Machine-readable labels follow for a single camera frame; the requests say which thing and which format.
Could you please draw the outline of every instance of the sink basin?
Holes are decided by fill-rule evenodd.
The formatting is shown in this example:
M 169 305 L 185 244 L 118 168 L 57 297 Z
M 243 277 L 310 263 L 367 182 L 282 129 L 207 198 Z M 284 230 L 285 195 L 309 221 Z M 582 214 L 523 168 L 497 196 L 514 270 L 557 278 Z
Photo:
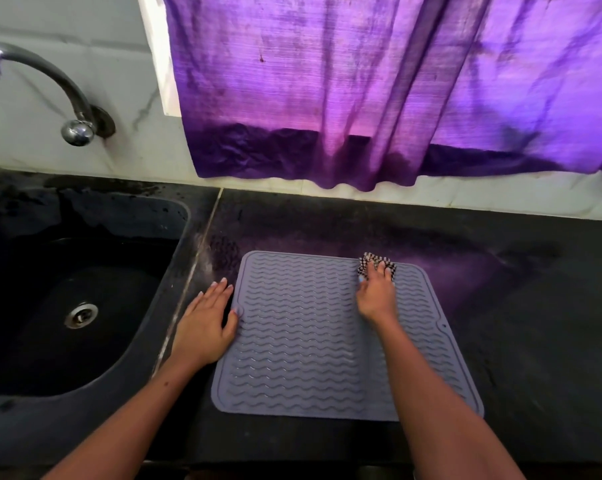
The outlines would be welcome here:
M 0 195 L 0 395 L 52 396 L 125 353 L 187 221 L 181 204 L 90 191 Z

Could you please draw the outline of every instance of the white tile wall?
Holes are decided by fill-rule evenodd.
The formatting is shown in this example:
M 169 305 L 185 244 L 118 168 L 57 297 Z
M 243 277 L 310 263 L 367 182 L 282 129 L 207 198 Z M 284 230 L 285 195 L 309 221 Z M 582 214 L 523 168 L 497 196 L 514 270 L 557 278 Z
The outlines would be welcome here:
M 4 63 L 0 167 L 602 219 L 600 173 L 419 177 L 413 187 L 383 183 L 369 193 L 348 185 L 325 190 L 303 180 L 199 178 L 180 118 L 163 113 L 146 40 L 146 33 L 155 30 L 152 26 L 144 30 L 136 0 L 0 0 L 0 40 L 58 65 L 92 103 L 112 114 L 118 127 L 105 143 L 95 140 L 83 148 L 66 144 L 59 130 L 72 112 L 60 88 L 26 66 Z M 166 74 L 159 78 L 169 84 Z

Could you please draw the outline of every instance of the skin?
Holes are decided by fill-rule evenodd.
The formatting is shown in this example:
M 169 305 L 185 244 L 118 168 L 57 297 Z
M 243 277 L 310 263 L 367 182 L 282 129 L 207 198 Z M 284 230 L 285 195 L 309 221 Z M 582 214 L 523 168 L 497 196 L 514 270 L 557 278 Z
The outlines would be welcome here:
M 383 344 L 394 404 L 419 480 L 524 480 L 504 446 L 430 368 L 398 322 L 389 270 L 368 266 L 357 304 Z M 225 278 L 212 283 L 185 310 L 169 359 L 130 401 L 44 476 L 58 479 L 133 479 L 169 409 L 192 376 L 221 358 L 236 333 Z
M 390 270 L 369 263 L 368 276 L 357 304 L 383 345 L 419 480 L 524 480 L 487 423 L 439 378 L 401 328 Z
M 219 360 L 232 343 L 239 321 L 234 310 L 225 328 L 221 327 L 232 291 L 224 278 L 194 298 L 178 323 L 171 355 L 159 372 L 43 478 L 133 479 L 183 388 L 204 365 Z

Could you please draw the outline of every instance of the forearm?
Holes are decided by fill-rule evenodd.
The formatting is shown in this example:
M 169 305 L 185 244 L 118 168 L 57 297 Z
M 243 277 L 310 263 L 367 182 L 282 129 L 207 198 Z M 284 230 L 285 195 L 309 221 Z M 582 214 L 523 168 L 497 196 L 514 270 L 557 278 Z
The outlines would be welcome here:
M 522 479 L 504 446 L 439 378 L 396 320 L 377 327 L 419 479 Z
M 168 359 L 156 376 L 46 476 L 58 479 L 132 479 L 154 435 L 200 367 Z

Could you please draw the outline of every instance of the dish drying mat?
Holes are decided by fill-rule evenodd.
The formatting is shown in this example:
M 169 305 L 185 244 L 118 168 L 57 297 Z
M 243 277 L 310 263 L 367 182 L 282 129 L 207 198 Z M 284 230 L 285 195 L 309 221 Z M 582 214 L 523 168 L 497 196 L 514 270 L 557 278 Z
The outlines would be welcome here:
M 398 421 L 385 357 L 359 315 L 359 260 L 252 251 L 232 306 L 239 326 L 216 366 L 212 402 L 227 413 Z M 425 271 L 396 264 L 399 322 L 473 411 L 483 404 Z

